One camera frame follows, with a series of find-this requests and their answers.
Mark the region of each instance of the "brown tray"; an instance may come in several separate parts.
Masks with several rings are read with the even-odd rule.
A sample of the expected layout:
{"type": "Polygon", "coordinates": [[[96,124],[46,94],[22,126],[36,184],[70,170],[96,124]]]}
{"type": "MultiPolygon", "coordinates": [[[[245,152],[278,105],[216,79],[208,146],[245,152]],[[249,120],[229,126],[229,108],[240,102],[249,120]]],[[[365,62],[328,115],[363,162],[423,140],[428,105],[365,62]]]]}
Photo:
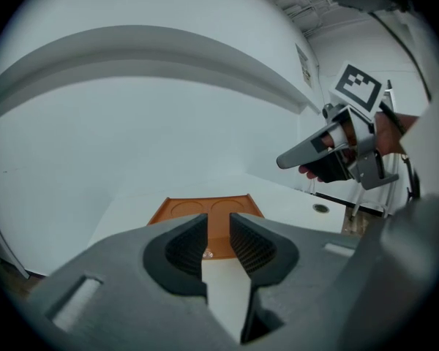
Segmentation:
{"type": "Polygon", "coordinates": [[[208,249],[213,254],[212,259],[228,259],[236,256],[229,244],[229,214],[231,213],[263,217],[250,194],[184,199],[166,197],[148,225],[190,214],[208,214],[208,249]]]}

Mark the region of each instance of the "gray plastic part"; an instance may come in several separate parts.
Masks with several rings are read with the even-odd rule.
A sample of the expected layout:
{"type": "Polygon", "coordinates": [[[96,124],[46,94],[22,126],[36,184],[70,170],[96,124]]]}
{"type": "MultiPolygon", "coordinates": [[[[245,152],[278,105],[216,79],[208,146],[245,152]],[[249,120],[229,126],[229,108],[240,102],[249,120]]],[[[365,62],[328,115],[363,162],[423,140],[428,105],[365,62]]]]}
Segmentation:
{"type": "MultiPolygon", "coordinates": [[[[273,314],[274,327],[239,345],[213,318],[204,297],[166,292],[143,268],[150,241],[195,217],[100,241],[42,282],[29,298],[32,308],[23,313],[62,350],[361,350],[398,331],[439,277],[439,197],[413,201],[370,224],[361,240],[234,214],[239,227],[267,230],[286,239],[285,252],[290,242],[299,251],[299,260],[275,280],[279,283],[262,284],[250,298],[249,309],[273,314]],[[328,243],[356,250],[345,257],[326,250],[328,243]],[[81,277],[102,285],[75,327],[64,333],[45,318],[81,277]]],[[[258,270],[267,269],[273,258],[267,261],[258,270]]]]}

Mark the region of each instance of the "person's arm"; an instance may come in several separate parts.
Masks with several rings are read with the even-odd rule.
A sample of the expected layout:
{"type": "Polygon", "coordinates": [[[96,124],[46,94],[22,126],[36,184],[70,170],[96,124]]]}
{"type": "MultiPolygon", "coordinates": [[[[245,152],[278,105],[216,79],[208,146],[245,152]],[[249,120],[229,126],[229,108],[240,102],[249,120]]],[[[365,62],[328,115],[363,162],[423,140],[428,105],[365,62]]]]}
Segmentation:
{"type": "MultiPolygon", "coordinates": [[[[409,116],[406,114],[397,113],[401,124],[406,130],[410,129],[411,125],[418,119],[416,116],[409,116]]],[[[343,124],[343,130],[345,130],[348,142],[354,146],[356,144],[356,138],[354,135],[353,125],[351,123],[343,124]]],[[[382,156],[388,154],[404,154],[402,146],[400,145],[401,134],[389,118],[382,112],[375,115],[375,128],[377,133],[377,149],[382,156]]],[[[327,147],[333,147],[334,141],[330,135],[326,135],[322,138],[322,141],[327,147]]],[[[299,167],[299,172],[306,174],[308,179],[313,179],[316,175],[310,172],[305,166],[299,167]]]]}

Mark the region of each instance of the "cable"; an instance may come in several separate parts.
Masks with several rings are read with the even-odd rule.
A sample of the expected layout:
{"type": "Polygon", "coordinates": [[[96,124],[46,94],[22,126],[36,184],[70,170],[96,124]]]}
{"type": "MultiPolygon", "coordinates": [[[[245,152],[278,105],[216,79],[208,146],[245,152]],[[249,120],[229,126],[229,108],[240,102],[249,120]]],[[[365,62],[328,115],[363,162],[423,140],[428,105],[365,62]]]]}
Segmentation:
{"type": "MultiPolygon", "coordinates": [[[[397,115],[394,113],[392,109],[385,103],[380,103],[380,109],[383,111],[383,113],[387,116],[387,118],[390,120],[391,123],[395,125],[395,127],[400,132],[401,136],[405,135],[406,128],[402,125],[402,122],[400,122],[397,115]]],[[[421,197],[421,189],[419,186],[419,177],[416,174],[416,172],[413,172],[413,169],[411,167],[411,162],[408,156],[405,156],[405,158],[402,158],[403,162],[407,166],[408,171],[408,179],[410,181],[410,188],[411,191],[408,190],[408,201],[410,201],[411,198],[413,199],[419,199],[421,197]]]]}
{"type": "Polygon", "coordinates": [[[374,18],[377,22],[379,22],[382,25],[382,27],[384,27],[384,29],[390,34],[390,36],[393,37],[395,39],[395,41],[399,44],[399,46],[402,47],[402,49],[405,51],[407,56],[413,62],[413,65],[415,66],[416,70],[418,71],[419,77],[421,78],[421,82],[423,83],[424,92],[426,93],[426,97],[427,97],[428,101],[431,102],[431,92],[429,92],[429,89],[428,89],[427,84],[426,84],[426,80],[424,79],[423,73],[421,72],[421,69],[418,65],[418,62],[415,59],[415,56],[413,56],[413,54],[408,49],[408,47],[405,45],[405,43],[402,42],[402,40],[390,29],[390,27],[388,27],[386,25],[386,23],[383,22],[375,13],[370,12],[367,14],[370,15],[372,18],[374,18]]]}

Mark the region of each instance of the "ceiling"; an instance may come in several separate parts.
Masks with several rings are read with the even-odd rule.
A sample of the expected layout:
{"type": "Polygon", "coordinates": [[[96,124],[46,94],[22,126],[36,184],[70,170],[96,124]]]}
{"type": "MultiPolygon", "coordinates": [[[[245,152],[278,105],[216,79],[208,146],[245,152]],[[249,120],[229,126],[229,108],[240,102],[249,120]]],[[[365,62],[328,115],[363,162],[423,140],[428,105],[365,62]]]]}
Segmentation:
{"type": "Polygon", "coordinates": [[[357,10],[338,6],[332,0],[272,0],[283,9],[306,37],[331,27],[366,20],[357,10]]]}

